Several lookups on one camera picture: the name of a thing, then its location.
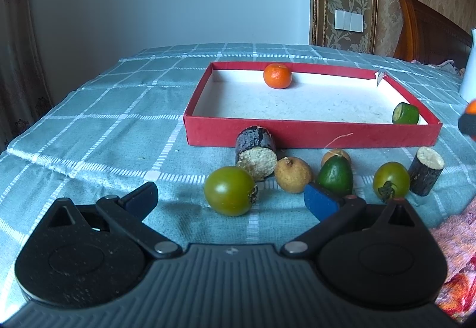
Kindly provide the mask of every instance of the green tomato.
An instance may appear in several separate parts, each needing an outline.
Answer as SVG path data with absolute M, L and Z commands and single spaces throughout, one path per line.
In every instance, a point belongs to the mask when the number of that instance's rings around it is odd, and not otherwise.
M 216 212 L 240 216 L 256 201 L 258 187 L 251 175 L 240 167 L 223 167 L 212 172 L 203 186 L 206 201 Z
M 375 172 L 373 188 L 385 203 L 392 198 L 404 197 L 410 190 L 410 175 L 396 161 L 385 163 Z

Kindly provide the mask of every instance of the checkered tablecloth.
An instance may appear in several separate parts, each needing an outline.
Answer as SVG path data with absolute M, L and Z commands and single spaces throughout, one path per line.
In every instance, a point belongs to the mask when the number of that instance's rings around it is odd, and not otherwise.
M 0 321 L 23 303 L 13 264 L 26 239 L 58 197 L 89 204 L 122 196 L 155 181 L 159 204 L 145 223 L 186 246 L 189 242 L 275 243 L 280 247 L 317 220 L 302 195 L 280 190 L 273 178 L 260 201 L 239 218 L 220 216 L 202 193 L 206 176 L 234 163 L 234 149 L 187 145 L 182 114 L 210 61 L 277 61 L 384 70 L 443 122 L 435 149 L 446 167 L 428 197 L 408 195 L 429 227 L 458 214 L 476 193 L 476 143 L 462 136 L 466 103 L 460 80 L 398 59 L 313 46 L 202 44 L 153 48 L 121 59 L 55 107 L 0 155 Z M 325 150 L 287 150 L 315 170 Z M 355 190 L 378 203 L 375 170 L 388 161 L 409 166 L 415 148 L 350 150 Z

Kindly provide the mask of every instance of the wooden log piece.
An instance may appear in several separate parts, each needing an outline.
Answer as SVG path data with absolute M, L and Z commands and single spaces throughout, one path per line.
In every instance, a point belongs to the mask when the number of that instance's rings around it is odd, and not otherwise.
M 408 169 L 410 191 L 424 197 L 435 185 L 444 168 L 441 155 L 430 147 L 420 147 Z
M 271 175 L 278 162 L 271 134 L 259 126 L 241 131 L 236 140 L 235 156 L 236 166 L 248 171 L 255 182 Z

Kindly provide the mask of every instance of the curtain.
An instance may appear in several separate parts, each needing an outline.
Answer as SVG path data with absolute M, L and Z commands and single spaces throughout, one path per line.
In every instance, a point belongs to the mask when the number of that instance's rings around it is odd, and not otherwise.
M 50 109 L 28 0 L 0 0 L 0 152 Z

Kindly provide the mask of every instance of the blue gripper pad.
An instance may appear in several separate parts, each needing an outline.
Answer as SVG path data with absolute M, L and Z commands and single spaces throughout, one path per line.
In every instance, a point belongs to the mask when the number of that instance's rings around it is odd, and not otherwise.
M 330 195 L 314 183 L 306 184 L 304 187 L 304 204 L 321 222 L 340 209 L 340 204 Z

